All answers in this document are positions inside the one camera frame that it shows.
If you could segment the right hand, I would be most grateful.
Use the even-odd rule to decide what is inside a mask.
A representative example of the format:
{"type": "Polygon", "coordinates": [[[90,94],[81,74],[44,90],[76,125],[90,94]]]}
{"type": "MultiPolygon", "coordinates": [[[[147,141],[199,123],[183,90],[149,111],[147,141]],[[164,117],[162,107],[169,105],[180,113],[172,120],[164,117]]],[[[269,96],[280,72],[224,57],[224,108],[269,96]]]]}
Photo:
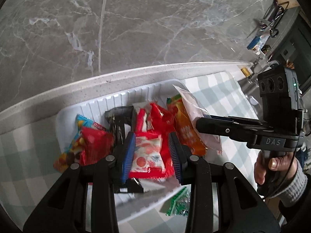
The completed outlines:
{"type": "Polygon", "coordinates": [[[293,153],[288,153],[283,157],[270,158],[268,165],[264,163],[264,156],[260,151],[257,157],[257,162],[254,165],[254,178],[255,182],[263,185],[268,169],[270,171],[280,172],[281,178],[285,177],[285,183],[289,182],[296,171],[296,157],[293,153]]]}

